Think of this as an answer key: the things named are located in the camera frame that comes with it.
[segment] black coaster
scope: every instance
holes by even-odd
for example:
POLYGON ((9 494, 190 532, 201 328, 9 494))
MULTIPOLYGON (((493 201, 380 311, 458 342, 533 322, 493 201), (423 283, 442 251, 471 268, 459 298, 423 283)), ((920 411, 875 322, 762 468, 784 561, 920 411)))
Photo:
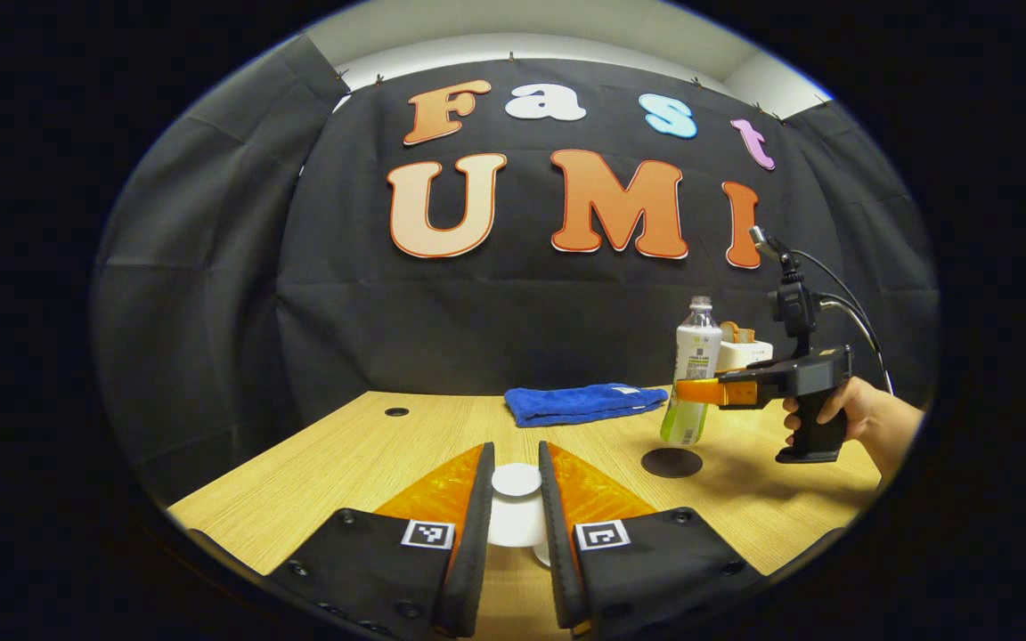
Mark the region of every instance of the black coaster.
POLYGON ((653 449, 639 459, 647 474, 666 479, 689 477, 704 467, 704 459, 695 451, 679 447, 653 449))

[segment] hand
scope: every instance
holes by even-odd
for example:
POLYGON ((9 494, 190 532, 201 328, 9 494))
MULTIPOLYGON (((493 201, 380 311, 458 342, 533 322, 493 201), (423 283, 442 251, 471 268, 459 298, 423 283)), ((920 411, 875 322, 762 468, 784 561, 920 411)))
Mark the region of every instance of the hand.
MULTIPOLYGON (((801 419, 794 414, 798 410, 795 399, 786 398, 782 408, 790 411, 790 415, 782 419, 783 426, 790 430, 801 427, 801 419)), ((851 377, 834 390, 815 419, 819 425, 826 425, 842 409, 846 411, 843 441, 858 439, 882 477, 901 467, 924 418, 924 411, 868 385, 858 376, 851 377)), ((787 445, 793 445, 793 435, 786 438, 787 445)))

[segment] blue letter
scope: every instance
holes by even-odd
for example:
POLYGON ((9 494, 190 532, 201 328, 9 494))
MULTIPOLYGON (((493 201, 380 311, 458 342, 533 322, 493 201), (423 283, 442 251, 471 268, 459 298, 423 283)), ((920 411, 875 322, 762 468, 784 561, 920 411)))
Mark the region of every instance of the blue letter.
POLYGON ((680 138, 695 138, 699 132, 699 127, 692 120, 692 110, 675 97, 644 93, 639 97, 639 106, 647 111, 644 120, 652 125, 652 129, 660 133, 671 133, 680 138))

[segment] wooden table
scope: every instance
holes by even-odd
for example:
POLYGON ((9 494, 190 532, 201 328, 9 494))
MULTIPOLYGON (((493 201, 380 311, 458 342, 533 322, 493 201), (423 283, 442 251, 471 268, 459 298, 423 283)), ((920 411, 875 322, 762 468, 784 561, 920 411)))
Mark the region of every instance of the wooden table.
MULTIPOLYGON (((423 396, 368 391, 170 508, 243 563, 268 573, 339 508, 374 511, 396 492, 477 443, 494 442, 497 466, 537 466, 554 442, 635 491, 657 510, 695 508, 754 568, 775 571, 867 507, 880 480, 858 442, 837 463, 783 466, 781 401, 761 410, 708 411, 696 475, 648 475, 664 409, 581 426, 518 429, 500 396, 423 396), (409 414, 392 417, 390 407, 409 414)), ((490 545, 476 636, 569 638, 557 629, 550 575, 529 549, 490 545)))

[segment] finger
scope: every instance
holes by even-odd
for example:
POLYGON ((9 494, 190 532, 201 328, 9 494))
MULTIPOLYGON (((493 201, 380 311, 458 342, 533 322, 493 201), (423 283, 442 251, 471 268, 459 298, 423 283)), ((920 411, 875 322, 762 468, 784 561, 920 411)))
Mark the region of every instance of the finger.
POLYGON ((826 399, 826 405, 822 406, 822 410, 818 413, 818 418, 815 418, 818 425, 824 425, 824 423, 830 422, 830 418, 837 416, 838 411, 858 396, 861 390, 858 383, 856 383, 857 380, 858 378, 851 377, 844 385, 834 390, 830 398, 826 399))

